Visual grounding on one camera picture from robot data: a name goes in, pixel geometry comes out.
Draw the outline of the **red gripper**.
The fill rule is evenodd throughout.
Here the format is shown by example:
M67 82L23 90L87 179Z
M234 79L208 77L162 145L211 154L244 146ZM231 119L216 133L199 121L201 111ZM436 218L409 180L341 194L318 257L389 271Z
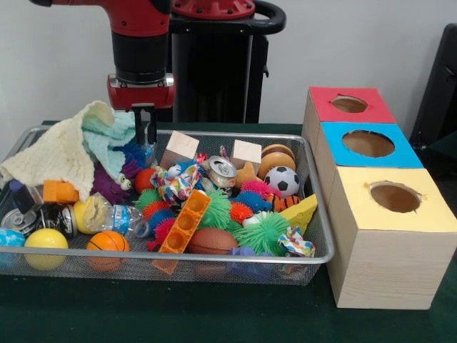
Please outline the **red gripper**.
M171 108L174 104L176 85L174 75L167 73L165 77L152 84L132 84L121 81L115 74L109 74L107 89L111 107L113 109L131 109L134 113L136 141L138 144L145 142L142 124L142 107L135 104L153 104L148 108L150 121L148 125L148 143L157 142L157 109Z

